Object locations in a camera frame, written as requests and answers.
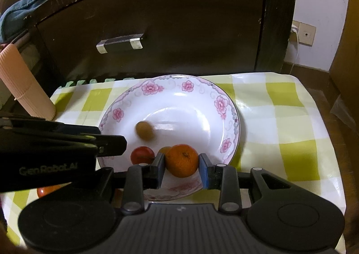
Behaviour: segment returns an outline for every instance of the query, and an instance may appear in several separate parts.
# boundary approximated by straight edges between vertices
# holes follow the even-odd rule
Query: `white cable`
[[[299,37],[298,37],[298,27],[295,26],[294,24],[292,24],[292,32],[294,32],[297,36],[297,56],[296,56],[296,59],[293,61],[293,64],[292,64],[292,67],[290,68],[290,72],[289,74],[291,75],[291,72],[293,70],[293,67],[294,67],[294,64],[297,62],[297,59],[298,59],[298,55],[299,55]]]

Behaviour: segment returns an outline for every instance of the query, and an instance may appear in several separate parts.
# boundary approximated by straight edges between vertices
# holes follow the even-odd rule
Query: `mandarin orange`
[[[189,145],[174,145],[165,154],[166,168],[175,177],[191,176],[198,169],[198,153]]]

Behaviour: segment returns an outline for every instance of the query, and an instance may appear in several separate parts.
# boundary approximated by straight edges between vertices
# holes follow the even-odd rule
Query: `white wall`
[[[294,20],[317,28],[312,47],[299,44],[297,64],[329,71],[339,45],[348,0],[296,0]],[[290,37],[286,62],[297,55],[297,40]]]

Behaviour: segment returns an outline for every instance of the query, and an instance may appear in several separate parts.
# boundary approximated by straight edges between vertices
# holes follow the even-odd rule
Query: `fabric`
[[[330,200],[342,212],[345,198],[338,163],[318,108],[304,86],[293,76],[248,73],[204,77],[221,87],[240,114],[239,147],[231,161],[238,170],[262,167]],[[122,80],[57,89],[55,120],[98,126],[113,101],[142,80]],[[242,191],[243,207],[250,201]],[[219,191],[201,190],[176,203],[212,202]],[[36,198],[36,190],[4,195],[3,208],[10,237],[20,243],[17,216]]]
[[[0,44],[8,43],[25,27],[25,17],[47,0],[20,0],[10,6],[0,17]]]

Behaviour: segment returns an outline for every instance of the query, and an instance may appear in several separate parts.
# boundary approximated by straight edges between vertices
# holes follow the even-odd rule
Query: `white plate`
[[[152,123],[155,140],[145,142],[135,133],[141,120]],[[122,135],[127,149],[122,156],[99,158],[102,167],[115,172],[131,165],[131,152],[142,145],[155,154],[165,146],[187,144],[206,153],[213,164],[229,164],[238,145],[239,118],[228,95],[212,82],[194,76],[168,75],[137,84],[120,95],[100,122],[105,135]],[[175,200],[202,188],[198,170],[187,178],[167,170],[160,189],[144,191],[145,199]]]

